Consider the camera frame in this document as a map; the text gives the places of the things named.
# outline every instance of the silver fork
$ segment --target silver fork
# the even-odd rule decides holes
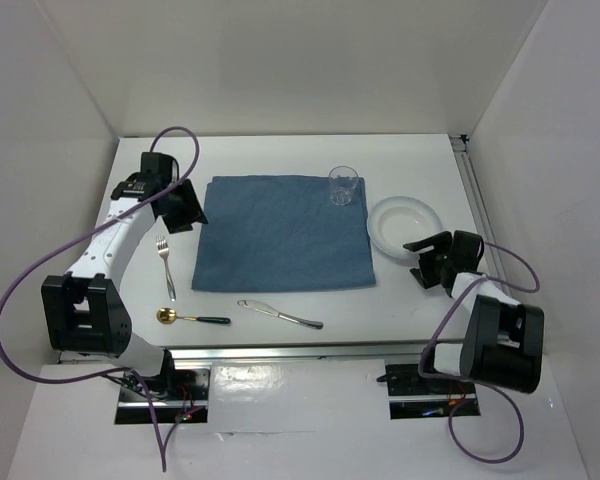
[[[164,271],[167,275],[167,291],[169,292],[169,298],[172,302],[176,301],[176,288],[173,286],[173,278],[171,278],[171,271],[169,270],[169,245],[167,239],[162,235],[156,237],[156,246],[158,247],[158,255],[164,260]]]

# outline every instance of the butter knife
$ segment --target butter knife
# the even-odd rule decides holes
[[[238,305],[245,308],[250,308],[251,310],[255,310],[256,312],[264,313],[266,315],[271,315],[273,317],[278,317],[283,320],[287,320],[289,322],[297,323],[298,325],[302,325],[304,327],[313,328],[314,330],[320,330],[324,327],[322,322],[312,322],[311,320],[304,320],[303,318],[293,317],[291,315],[287,315],[286,313],[281,313],[275,308],[267,305],[266,303],[258,302],[256,300],[239,300]]]

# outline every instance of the blue placemat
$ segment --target blue placemat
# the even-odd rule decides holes
[[[375,285],[364,179],[334,205],[329,180],[214,177],[207,186],[192,288],[299,292]]]

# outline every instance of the purple cable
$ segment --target purple cable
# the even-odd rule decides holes
[[[153,149],[155,148],[155,146],[158,143],[158,141],[164,135],[166,135],[167,133],[172,132],[174,130],[179,130],[179,131],[187,133],[191,137],[191,139],[193,140],[193,143],[195,144],[195,147],[196,147],[196,151],[195,151],[195,155],[193,157],[193,161],[191,162],[191,165],[189,166],[189,168],[184,172],[184,174],[182,175],[182,177],[180,177],[176,182],[172,183],[171,185],[169,185],[164,190],[162,190],[162,191],[156,193],[155,195],[153,195],[152,197],[149,197],[146,200],[138,203],[137,205],[133,206],[132,208],[130,208],[126,212],[121,213],[116,218],[114,218],[112,220],[109,220],[108,222],[103,223],[99,227],[96,227],[93,230],[91,230],[90,232],[87,232],[87,233],[79,236],[75,240],[72,240],[69,243],[67,243],[67,244],[65,244],[65,245],[57,248],[53,252],[48,253],[47,255],[45,255],[44,257],[42,257],[41,259],[39,259],[38,261],[36,261],[32,265],[30,265],[29,267],[27,267],[20,275],[18,275],[18,277],[11,283],[11,285],[9,285],[9,287],[7,288],[7,290],[4,293],[4,295],[2,295],[2,298],[0,299],[0,316],[2,315],[2,311],[4,310],[4,307],[7,304],[7,301],[9,300],[9,297],[11,297],[11,295],[13,294],[13,292],[15,291],[15,289],[18,288],[18,286],[22,283],[22,281],[25,278],[27,278],[31,274],[31,272],[33,272],[34,270],[36,270],[41,265],[44,265],[46,262],[48,262],[52,258],[54,258],[54,257],[60,255],[61,253],[67,251],[71,247],[74,247],[75,245],[78,245],[80,242],[83,242],[84,240],[87,240],[87,239],[93,237],[94,235],[102,232],[103,230],[106,230],[111,225],[113,225],[114,223],[116,223],[118,220],[121,220],[123,218],[128,217],[129,215],[131,215],[134,212],[138,211],[139,209],[141,209],[145,205],[148,205],[151,202],[153,202],[153,201],[155,201],[155,200],[157,200],[157,199],[159,199],[159,198],[167,195],[169,192],[171,192],[173,189],[177,188],[179,185],[181,185],[186,180],[186,178],[191,174],[191,172],[195,168],[196,164],[198,163],[198,158],[200,157],[200,144],[198,143],[198,137],[196,137],[195,133],[193,133],[191,130],[189,130],[188,128],[185,128],[185,127],[175,126],[175,127],[165,128],[160,133],[158,133],[158,135],[156,136],[156,138],[153,139],[153,142],[151,143],[151,147],[150,147],[149,151],[153,152]],[[81,382],[83,380],[89,380],[90,378],[100,377],[102,375],[107,375],[109,373],[122,372],[122,371],[129,370],[128,368],[119,367],[119,368],[110,368],[108,370],[103,370],[103,371],[100,371],[100,372],[90,373],[88,375],[81,375],[79,377],[72,377],[72,378],[44,378],[44,377],[39,377],[39,376],[36,376],[36,375],[31,375],[28,372],[25,372],[20,367],[18,367],[15,363],[13,363],[13,361],[11,360],[11,358],[9,358],[9,356],[7,355],[7,352],[5,351],[5,349],[4,349],[3,345],[2,345],[2,340],[1,339],[0,339],[0,359],[4,362],[4,364],[7,367],[9,367],[17,375],[20,375],[22,378],[25,378],[25,379],[30,380],[32,382],[44,383],[44,384],[47,384],[47,385],[62,385],[62,384],[67,384],[67,383]],[[150,395],[150,392],[149,392],[149,388],[147,387],[147,384],[142,379],[142,377],[140,377],[133,370],[131,371],[131,373],[138,379],[138,381],[140,382],[140,385],[142,385],[142,388],[144,389],[144,392],[145,392],[145,397],[147,398],[147,401],[149,402],[149,413],[151,414],[151,422],[153,423],[153,427],[154,427],[154,430],[156,432],[156,439],[158,441],[158,447],[160,449],[160,457],[162,459],[162,471],[166,472],[167,471],[166,447],[165,447],[165,445],[162,444],[162,438],[160,437],[160,430],[158,429],[158,420],[157,420],[157,416],[156,416],[156,412],[155,412],[155,407],[153,406],[153,402],[151,401],[151,395]]]
[[[474,460],[477,460],[479,462],[482,463],[488,463],[488,464],[498,464],[498,463],[505,463],[508,462],[509,460],[511,460],[512,458],[514,458],[516,455],[518,455],[518,453],[520,452],[520,450],[522,449],[522,444],[524,443],[524,421],[522,419],[522,413],[520,412],[520,408],[518,408],[518,406],[516,405],[516,403],[513,401],[513,399],[506,394],[504,391],[500,390],[497,387],[494,387],[493,385],[487,385],[481,382],[471,382],[466,378],[463,377],[459,377],[456,375],[449,375],[446,373],[427,373],[424,371],[424,364],[426,359],[429,357],[429,355],[431,354],[431,351],[435,348],[436,343],[438,342],[438,337],[440,336],[440,334],[442,333],[442,331],[444,330],[444,328],[447,326],[447,323],[449,323],[449,320],[451,320],[451,317],[453,317],[453,314],[456,312],[456,310],[458,309],[458,307],[462,304],[462,301],[466,298],[466,296],[469,294],[469,292],[471,290],[473,290],[473,288],[475,288],[477,285],[486,282],[487,280],[491,280],[493,282],[497,282],[500,283],[502,285],[507,285],[509,288],[513,288],[514,290],[518,290],[520,292],[524,292],[524,293],[535,293],[538,290],[540,290],[540,279],[538,278],[538,275],[536,274],[535,270],[533,269],[533,267],[531,267],[531,265],[525,260],[523,259],[521,256],[519,256],[518,254],[512,252],[511,250],[509,250],[508,248],[505,247],[501,247],[499,245],[495,245],[493,243],[489,243],[489,242],[484,242],[485,245],[495,248],[497,250],[503,251],[509,255],[511,255],[512,257],[514,257],[515,259],[519,260],[531,273],[531,276],[533,277],[533,280],[535,282],[535,286],[532,288],[526,288],[526,287],[520,287],[518,285],[515,285],[513,283],[510,283],[506,280],[503,280],[501,278],[497,278],[497,277],[490,277],[490,276],[482,276],[479,277],[477,279],[475,279],[473,282],[471,282],[469,284],[469,286],[464,290],[464,292],[462,292],[460,294],[460,296],[456,299],[456,301],[453,303],[453,305],[451,306],[451,308],[449,309],[449,311],[447,312],[447,314],[444,316],[444,318],[442,319],[442,321],[440,322],[440,325],[438,325],[438,328],[436,329],[436,331],[433,333],[433,335],[431,336],[431,339],[429,340],[429,342],[427,343],[427,346],[425,347],[425,349],[422,352],[422,356],[420,357],[420,362],[418,363],[418,374],[423,377],[423,378],[435,378],[435,379],[444,379],[444,380],[455,380],[455,381],[459,381],[459,382],[465,382],[465,383],[475,383],[477,385],[481,385],[483,387],[487,387],[490,388],[491,390],[493,390],[496,393],[499,393],[500,395],[502,395],[505,400],[507,402],[509,402],[511,404],[511,406],[513,407],[513,410],[516,413],[516,417],[518,418],[518,425],[520,427],[520,435],[518,437],[518,443],[516,444],[516,447],[513,449],[513,451],[502,457],[502,458],[484,458],[484,457],[479,457],[478,455],[471,453],[469,450],[467,450],[458,440],[458,438],[456,437],[456,433],[453,430],[453,416],[455,415],[456,411],[462,407],[463,405],[465,405],[468,400],[465,400],[464,402],[458,403],[455,407],[453,407],[453,409],[449,412],[449,433],[451,433],[451,438],[453,439],[453,441],[455,442],[455,444],[458,446],[458,448],[462,451],[462,453],[464,453],[465,455],[467,455],[470,458],[473,458]]]

